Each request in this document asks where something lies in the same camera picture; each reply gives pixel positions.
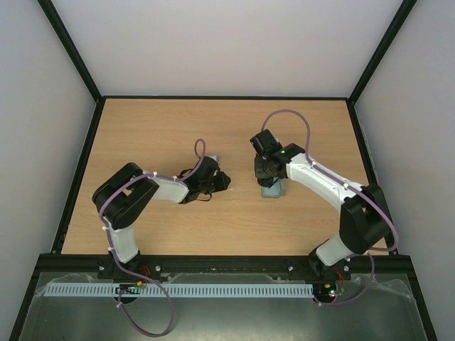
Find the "grey glasses case green inside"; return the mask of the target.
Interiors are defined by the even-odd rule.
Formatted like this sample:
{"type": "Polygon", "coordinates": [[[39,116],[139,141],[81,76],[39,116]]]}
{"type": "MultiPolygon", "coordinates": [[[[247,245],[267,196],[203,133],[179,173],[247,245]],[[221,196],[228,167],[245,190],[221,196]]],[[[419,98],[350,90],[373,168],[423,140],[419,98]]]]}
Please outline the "grey glasses case green inside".
{"type": "Polygon", "coordinates": [[[285,194],[285,185],[281,179],[273,181],[270,187],[262,187],[262,197],[279,198],[285,194]]]}

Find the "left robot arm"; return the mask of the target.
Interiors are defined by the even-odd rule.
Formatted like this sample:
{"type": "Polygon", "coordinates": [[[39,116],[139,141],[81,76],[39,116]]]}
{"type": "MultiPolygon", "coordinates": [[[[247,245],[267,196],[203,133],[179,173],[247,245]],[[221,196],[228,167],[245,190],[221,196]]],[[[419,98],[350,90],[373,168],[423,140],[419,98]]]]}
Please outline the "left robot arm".
{"type": "Polygon", "coordinates": [[[134,222],[152,200],[188,204],[201,195],[225,191],[230,177],[218,162],[204,156],[194,169],[178,176],[164,176],[144,171],[128,163],[102,184],[92,196],[103,230],[107,233],[108,251],[126,264],[139,254],[134,222]]]}

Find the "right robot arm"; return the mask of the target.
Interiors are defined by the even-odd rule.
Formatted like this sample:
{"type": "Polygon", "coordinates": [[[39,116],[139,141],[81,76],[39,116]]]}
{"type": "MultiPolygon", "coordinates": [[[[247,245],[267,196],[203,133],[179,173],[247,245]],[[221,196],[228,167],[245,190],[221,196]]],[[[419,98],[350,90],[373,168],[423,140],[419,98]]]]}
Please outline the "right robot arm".
{"type": "Polygon", "coordinates": [[[255,176],[263,188],[278,180],[300,183],[331,204],[340,214],[338,232],[309,254],[314,276],[325,278],[335,265],[352,255],[364,254],[388,234],[397,242],[397,230],[382,189],[342,178],[312,159],[296,144],[282,146],[264,129],[250,139],[255,149],[255,176]]]}

